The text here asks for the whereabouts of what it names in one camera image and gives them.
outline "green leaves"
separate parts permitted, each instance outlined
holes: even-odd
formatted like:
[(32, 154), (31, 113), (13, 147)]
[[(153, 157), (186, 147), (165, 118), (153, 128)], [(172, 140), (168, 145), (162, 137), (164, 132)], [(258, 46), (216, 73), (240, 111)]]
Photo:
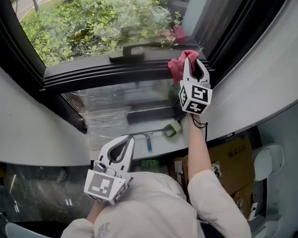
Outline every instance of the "green leaves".
[(34, 49), (52, 66), (63, 61), (118, 51), (124, 43), (158, 41), (172, 46), (172, 27), (181, 15), (159, 20), (152, 9), (167, 0), (74, 0), (39, 10), (21, 25)]

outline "tree trunk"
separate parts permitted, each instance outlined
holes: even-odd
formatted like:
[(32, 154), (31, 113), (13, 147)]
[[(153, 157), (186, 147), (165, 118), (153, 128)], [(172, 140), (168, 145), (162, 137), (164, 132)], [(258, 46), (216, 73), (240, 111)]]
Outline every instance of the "tree trunk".
[(17, 11), (18, 11), (18, 0), (16, 0), (15, 15), (16, 15)]
[(38, 12), (39, 6), (38, 6), (38, 3), (36, 2), (36, 0), (33, 0), (33, 4), (34, 4), (35, 12)]

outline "white shirt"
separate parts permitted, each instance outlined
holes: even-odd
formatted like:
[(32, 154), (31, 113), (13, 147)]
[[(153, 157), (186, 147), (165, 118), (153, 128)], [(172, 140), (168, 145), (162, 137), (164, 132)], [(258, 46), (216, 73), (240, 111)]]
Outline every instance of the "white shirt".
[(197, 216), (214, 226), (225, 238), (251, 238), (247, 220), (211, 170), (189, 182), (192, 205), (171, 177), (139, 172), (123, 197), (106, 206), (93, 225), (74, 220), (62, 238), (201, 238)]

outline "pink cloth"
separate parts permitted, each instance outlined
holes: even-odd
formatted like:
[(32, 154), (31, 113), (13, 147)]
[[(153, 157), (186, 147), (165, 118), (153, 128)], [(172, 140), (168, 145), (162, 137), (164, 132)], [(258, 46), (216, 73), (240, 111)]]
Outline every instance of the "pink cloth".
[(173, 76), (173, 85), (176, 85), (183, 78), (184, 60), (188, 57), (191, 61), (191, 70), (194, 72), (195, 60), (199, 57), (199, 53), (193, 50), (185, 50), (182, 52), (179, 59), (171, 59), (168, 62), (168, 68)]
[(173, 32), (176, 40), (181, 40), (185, 37), (184, 29), (181, 26), (174, 26)]

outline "sticker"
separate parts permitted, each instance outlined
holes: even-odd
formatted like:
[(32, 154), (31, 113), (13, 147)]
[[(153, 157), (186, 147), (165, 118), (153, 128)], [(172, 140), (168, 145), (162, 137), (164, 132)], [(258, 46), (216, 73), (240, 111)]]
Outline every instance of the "sticker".
[(113, 178), (94, 173), (88, 188), (88, 192), (109, 197), (113, 183)]
[(126, 189), (127, 189), (127, 187), (126, 187), (126, 185), (124, 184), (124, 185), (120, 188), (120, 190), (118, 191), (118, 193), (116, 194), (116, 196), (114, 197), (114, 202), (115, 202), (115, 203), (116, 203), (116, 202), (119, 200), (119, 198), (121, 198), (121, 196), (125, 193)]
[(192, 85), (192, 99), (208, 102), (208, 90), (203, 87)]
[(187, 99), (188, 99), (187, 93), (185, 92), (184, 86), (182, 86), (181, 91), (180, 91), (181, 106), (184, 106)]
[(200, 115), (202, 113), (202, 111), (205, 109), (205, 107), (206, 107), (206, 105), (204, 105), (204, 104), (190, 101), (189, 105), (187, 106), (187, 108), (185, 110), (194, 112), (194, 113)]
[(212, 163), (212, 170), (214, 174), (217, 176), (217, 178), (221, 178), (222, 173), (220, 169), (220, 163), (218, 161)]
[(181, 174), (178, 174), (177, 173), (177, 181), (180, 185), (182, 185), (182, 177), (181, 177)]
[(174, 161), (174, 168), (176, 173), (183, 174), (182, 161)]

